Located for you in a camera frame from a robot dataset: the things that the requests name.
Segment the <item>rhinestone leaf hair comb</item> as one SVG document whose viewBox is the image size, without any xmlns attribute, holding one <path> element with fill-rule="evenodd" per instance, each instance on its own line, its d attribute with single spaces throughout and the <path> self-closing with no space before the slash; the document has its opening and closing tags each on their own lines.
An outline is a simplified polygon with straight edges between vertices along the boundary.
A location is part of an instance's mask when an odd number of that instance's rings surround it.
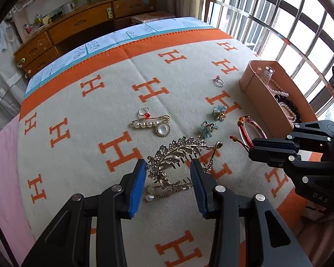
<svg viewBox="0 0 334 267">
<path fill-rule="evenodd" d="M 145 200 L 168 198 L 169 196 L 192 188 L 191 177 L 175 177 L 172 181 L 169 171 L 176 170 L 183 165 L 189 166 L 193 159 L 200 158 L 203 152 L 211 151 L 214 156 L 216 151 L 223 146 L 218 141 L 214 145 L 208 145 L 201 137 L 183 136 L 173 140 L 169 145 L 162 145 L 154 156 L 149 156 L 146 164 L 148 177 L 153 180 L 153 185 L 147 187 Z"/>
</svg>

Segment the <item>pink open jewelry box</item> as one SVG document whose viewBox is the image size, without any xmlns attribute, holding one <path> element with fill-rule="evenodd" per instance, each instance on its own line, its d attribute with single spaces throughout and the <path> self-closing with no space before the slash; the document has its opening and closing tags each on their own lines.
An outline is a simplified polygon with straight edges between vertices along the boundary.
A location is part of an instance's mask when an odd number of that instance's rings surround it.
<svg viewBox="0 0 334 267">
<path fill-rule="evenodd" d="M 285 138 L 298 122 L 317 117 L 298 86 L 277 61 L 251 60 L 239 80 L 269 138 Z"/>
</svg>

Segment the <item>teal flower earrings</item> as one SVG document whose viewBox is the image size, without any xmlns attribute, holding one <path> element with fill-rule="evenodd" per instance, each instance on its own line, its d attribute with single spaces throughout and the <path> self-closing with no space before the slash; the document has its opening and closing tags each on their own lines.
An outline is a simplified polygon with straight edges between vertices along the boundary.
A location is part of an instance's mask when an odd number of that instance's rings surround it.
<svg viewBox="0 0 334 267">
<path fill-rule="evenodd" d="M 227 107 L 225 105 L 218 105 L 217 107 L 213 108 L 213 116 L 216 121 L 223 122 L 226 116 Z"/>
</svg>

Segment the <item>pearl safety pin brooch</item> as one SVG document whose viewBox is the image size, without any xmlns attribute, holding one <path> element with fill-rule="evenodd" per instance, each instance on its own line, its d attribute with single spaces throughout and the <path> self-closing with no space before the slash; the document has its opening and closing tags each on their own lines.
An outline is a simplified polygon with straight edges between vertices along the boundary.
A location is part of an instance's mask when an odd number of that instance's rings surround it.
<svg viewBox="0 0 334 267">
<path fill-rule="evenodd" d="M 156 135 L 161 138 L 167 137 L 171 132 L 170 116 L 163 115 L 158 117 L 146 116 L 140 119 L 136 119 L 130 122 L 130 125 L 134 128 L 153 128 Z"/>
</svg>

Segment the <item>orange grey H blanket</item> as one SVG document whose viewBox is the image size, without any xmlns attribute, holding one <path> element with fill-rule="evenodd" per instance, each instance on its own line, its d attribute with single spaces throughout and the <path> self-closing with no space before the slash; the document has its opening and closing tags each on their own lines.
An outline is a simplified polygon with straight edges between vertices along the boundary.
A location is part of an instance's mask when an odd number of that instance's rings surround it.
<svg viewBox="0 0 334 267">
<path fill-rule="evenodd" d="M 288 112 L 275 100 L 283 91 L 301 98 L 280 65 L 269 83 L 261 80 L 266 63 L 220 30 L 154 34 L 105 50 L 90 42 L 61 57 L 28 87 L 19 120 L 18 174 L 29 226 L 42 241 L 24 266 L 95 266 L 93 217 L 88 243 L 69 247 L 64 215 L 55 233 L 43 231 L 71 196 L 98 195 L 133 171 L 137 161 L 155 155 L 161 145 L 182 136 L 194 138 L 214 109 L 224 111 L 208 144 L 223 141 L 212 175 L 238 194 L 263 193 L 291 229 L 306 202 L 296 195 L 283 170 L 254 163 L 229 136 L 238 134 L 240 116 L 250 115 L 272 137 L 291 129 Z"/>
</svg>

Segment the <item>pink bedsheet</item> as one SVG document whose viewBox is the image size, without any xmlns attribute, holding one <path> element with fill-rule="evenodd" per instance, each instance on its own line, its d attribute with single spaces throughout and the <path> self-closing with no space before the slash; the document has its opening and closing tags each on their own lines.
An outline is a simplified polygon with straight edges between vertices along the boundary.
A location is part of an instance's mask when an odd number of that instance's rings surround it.
<svg viewBox="0 0 334 267">
<path fill-rule="evenodd" d="M 19 265 L 35 243 L 24 210 L 18 172 L 19 116 L 0 131 L 0 228 Z"/>
</svg>

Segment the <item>light blue patterned sheet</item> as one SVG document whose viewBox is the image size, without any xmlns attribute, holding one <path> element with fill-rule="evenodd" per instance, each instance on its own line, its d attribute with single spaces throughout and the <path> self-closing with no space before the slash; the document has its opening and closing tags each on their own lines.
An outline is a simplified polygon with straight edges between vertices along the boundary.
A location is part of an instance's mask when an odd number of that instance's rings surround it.
<svg viewBox="0 0 334 267">
<path fill-rule="evenodd" d="M 106 34 L 84 43 L 45 66 L 29 80 L 24 98 L 28 98 L 28 96 L 34 91 L 68 68 L 71 68 L 79 62 L 109 49 L 159 34 L 209 28 L 212 28 L 212 26 L 197 18 L 184 17 L 133 25 L 110 34 Z"/>
</svg>

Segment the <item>white lace cover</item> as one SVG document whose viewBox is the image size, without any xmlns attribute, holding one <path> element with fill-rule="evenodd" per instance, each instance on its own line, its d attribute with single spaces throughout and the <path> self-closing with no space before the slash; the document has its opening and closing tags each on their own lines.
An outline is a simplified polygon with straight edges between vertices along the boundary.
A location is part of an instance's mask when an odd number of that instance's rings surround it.
<svg viewBox="0 0 334 267">
<path fill-rule="evenodd" d="M 20 113 L 27 88 L 23 71 L 14 57 L 20 42 L 13 26 L 0 24 L 0 131 Z"/>
</svg>

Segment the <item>wooden desk with drawers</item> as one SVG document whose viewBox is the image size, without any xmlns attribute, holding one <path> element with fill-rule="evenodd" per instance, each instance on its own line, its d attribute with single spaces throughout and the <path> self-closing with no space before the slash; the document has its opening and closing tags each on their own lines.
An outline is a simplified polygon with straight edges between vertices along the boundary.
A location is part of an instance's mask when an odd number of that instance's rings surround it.
<svg viewBox="0 0 334 267">
<path fill-rule="evenodd" d="M 28 78 L 72 49 L 105 34 L 126 28 L 131 17 L 155 12 L 156 0 L 97 0 L 54 19 L 14 53 Z"/>
</svg>

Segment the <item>stack of books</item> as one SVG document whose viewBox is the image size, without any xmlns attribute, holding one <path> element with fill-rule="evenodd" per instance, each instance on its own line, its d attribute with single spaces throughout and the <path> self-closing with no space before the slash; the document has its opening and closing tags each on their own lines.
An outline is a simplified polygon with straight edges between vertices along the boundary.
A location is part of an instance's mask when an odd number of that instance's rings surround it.
<svg viewBox="0 0 334 267">
<path fill-rule="evenodd" d="M 135 25 L 137 24 L 143 24 L 147 22 L 155 22 L 158 20 L 164 20 L 164 19 L 172 19 L 175 18 L 175 15 L 167 13 L 167 12 L 151 12 L 151 13 L 144 13 L 144 14 L 138 14 L 131 17 L 131 22 Z"/>
</svg>

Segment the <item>white mug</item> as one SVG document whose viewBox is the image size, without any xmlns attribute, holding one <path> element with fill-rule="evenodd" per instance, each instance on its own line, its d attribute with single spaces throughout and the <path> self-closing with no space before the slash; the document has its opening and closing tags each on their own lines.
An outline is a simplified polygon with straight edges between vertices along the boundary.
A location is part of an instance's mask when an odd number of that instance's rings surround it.
<svg viewBox="0 0 334 267">
<path fill-rule="evenodd" d="M 64 15 L 73 12 L 74 11 L 74 4 L 71 3 L 71 2 L 64 4 L 62 6 L 62 11 L 63 11 Z"/>
</svg>

